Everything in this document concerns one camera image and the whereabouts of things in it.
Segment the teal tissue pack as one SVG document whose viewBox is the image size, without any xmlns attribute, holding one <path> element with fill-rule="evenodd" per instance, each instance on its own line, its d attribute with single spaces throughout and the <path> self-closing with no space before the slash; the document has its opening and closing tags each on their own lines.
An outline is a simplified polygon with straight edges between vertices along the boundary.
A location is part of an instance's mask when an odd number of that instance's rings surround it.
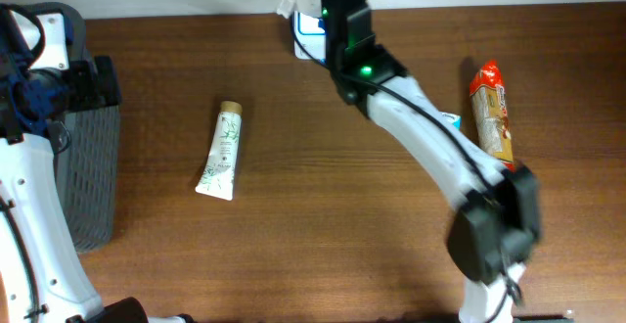
<svg viewBox="0 0 626 323">
<path fill-rule="evenodd" d="M 443 113 L 442 114 L 446 120 L 451 123 L 457 130 L 461 129 L 462 126 L 462 118 L 459 115 L 454 115 L 454 114 L 450 114 L 450 113 Z"/>
</svg>

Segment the orange spaghetti packet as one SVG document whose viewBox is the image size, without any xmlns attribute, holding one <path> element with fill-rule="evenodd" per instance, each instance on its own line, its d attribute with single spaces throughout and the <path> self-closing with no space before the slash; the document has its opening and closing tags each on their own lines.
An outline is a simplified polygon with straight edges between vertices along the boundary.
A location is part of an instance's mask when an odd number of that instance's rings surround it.
<svg viewBox="0 0 626 323">
<path fill-rule="evenodd" d="M 512 134 L 504 79 L 496 61 L 484 64 L 469 86 L 480 148 L 514 170 Z"/>
</svg>

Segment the white green cosmetic tube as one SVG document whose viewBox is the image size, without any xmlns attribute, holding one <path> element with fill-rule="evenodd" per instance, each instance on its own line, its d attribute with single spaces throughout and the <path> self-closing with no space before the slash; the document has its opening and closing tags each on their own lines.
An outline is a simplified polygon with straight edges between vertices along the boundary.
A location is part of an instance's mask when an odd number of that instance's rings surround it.
<svg viewBox="0 0 626 323">
<path fill-rule="evenodd" d="M 233 200 L 242 112 L 243 107 L 237 102 L 224 101 L 220 104 L 206 164 L 195 188 L 197 193 L 225 201 Z"/>
</svg>

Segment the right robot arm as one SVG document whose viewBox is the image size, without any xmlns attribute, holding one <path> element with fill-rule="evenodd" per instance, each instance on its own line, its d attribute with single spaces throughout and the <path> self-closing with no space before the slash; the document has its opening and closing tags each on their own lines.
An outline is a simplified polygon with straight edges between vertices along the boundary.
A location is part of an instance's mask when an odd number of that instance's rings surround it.
<svg viewBox="0 0 626 323">
<path fill-rule="evenodd" d="M 372 30 L 367 0 L 321 0 L 326 67 L 340 97 L 391 134 L 454 211 L 447 250 L 465 277 L 461 322 L 511 322 L 542 236 L 537 179 L 474 145 L 432 104 Z"/>
</svg>

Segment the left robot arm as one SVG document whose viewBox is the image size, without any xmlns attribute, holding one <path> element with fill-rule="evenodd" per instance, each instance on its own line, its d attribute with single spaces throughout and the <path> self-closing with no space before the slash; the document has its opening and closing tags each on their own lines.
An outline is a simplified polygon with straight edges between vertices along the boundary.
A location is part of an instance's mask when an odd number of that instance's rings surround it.
<svg viewBox="0 0 626 323">
<path fill-rule="evenodd" d="M 70 5 L 1 6 L 1 279 L 11 322 L 149 322 L 89 281 L 55 181 L 51 122 L 122 102 L 112 59 L 91 56 Z"/>
</svg>

